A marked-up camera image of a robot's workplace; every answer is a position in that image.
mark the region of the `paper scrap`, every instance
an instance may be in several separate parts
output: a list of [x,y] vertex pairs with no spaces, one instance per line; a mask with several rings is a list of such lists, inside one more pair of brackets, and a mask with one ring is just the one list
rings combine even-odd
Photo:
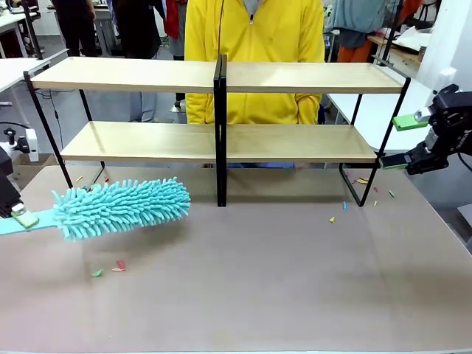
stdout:
[[118,260],[118,261],[117,261],[117,265],[118,265],[118,268],[120,268],[121,270],[123,270],[123,271],[126,270],[125,261],[123,261],[123,260]]
[[104,272],[103,269],[100,269],[99,271],[96,271],[95,273],[92,274],[93,278],[96,278],[96,277],[99,277],[100,275],[102,275]]

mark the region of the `duster bristle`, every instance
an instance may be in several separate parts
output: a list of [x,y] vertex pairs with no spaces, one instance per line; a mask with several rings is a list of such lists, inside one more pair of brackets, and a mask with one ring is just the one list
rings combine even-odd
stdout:
[[58,228],[66,240],[77,241],[182,219],[188,215],[190,196],[176,179],[141,184],[128,180],[90,192],[72,188],[65,196],[52,192]]

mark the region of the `yellow jacket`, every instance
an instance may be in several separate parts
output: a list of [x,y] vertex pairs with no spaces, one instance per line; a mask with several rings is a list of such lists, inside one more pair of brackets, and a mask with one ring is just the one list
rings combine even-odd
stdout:
[[[216,61],[222,0],[189,0],[185,60]],[[252,24],[243,0],[225,0],[221,53],[239,62],[322,62],[322,0],[263,0]],[[229,123],[313,124],[320,95],[229,94]],[[187,95],[189,123],[213,123],[213,96]]]

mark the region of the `cardboard box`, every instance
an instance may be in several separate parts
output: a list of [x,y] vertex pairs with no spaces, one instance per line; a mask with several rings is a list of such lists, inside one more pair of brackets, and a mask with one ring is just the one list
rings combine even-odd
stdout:
[[39,160],[31,162],[27,154],[22,153],[13,161],[12,180],[16,182],[20,190],[24,189],[28,183],[43,169],[45,166],[58,164],[54,155],[51,153],[40,153]]

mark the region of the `gray shirt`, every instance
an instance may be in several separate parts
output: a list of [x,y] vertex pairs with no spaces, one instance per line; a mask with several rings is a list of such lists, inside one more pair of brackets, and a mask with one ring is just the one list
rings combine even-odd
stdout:
[[244,6],[248,10],[249,16],[254,16],[257,9],[259,8],[261,0],[244,0]]

